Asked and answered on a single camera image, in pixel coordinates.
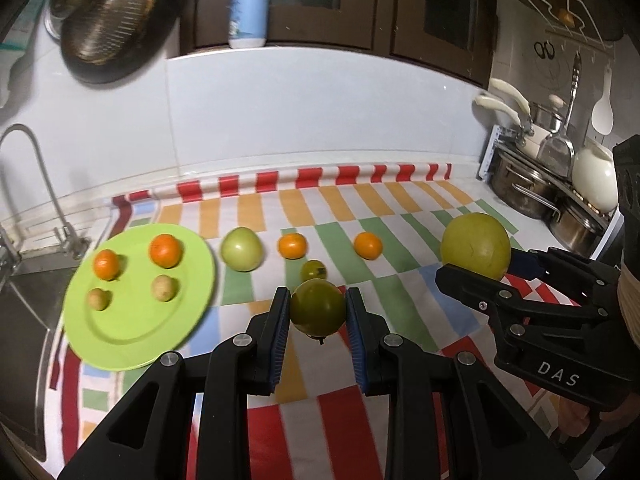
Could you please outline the operator right hand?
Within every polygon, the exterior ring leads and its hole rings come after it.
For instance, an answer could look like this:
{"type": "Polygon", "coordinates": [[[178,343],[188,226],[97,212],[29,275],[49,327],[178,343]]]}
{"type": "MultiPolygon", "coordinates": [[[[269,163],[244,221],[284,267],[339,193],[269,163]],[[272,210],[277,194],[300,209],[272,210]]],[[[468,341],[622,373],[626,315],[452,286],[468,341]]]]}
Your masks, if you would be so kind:
{"type": "Polygon", "coordinates": [[[577,438],[589,427],[589,408],[565,398],[559,400],[558,425],[563,434],[577,438]]]}

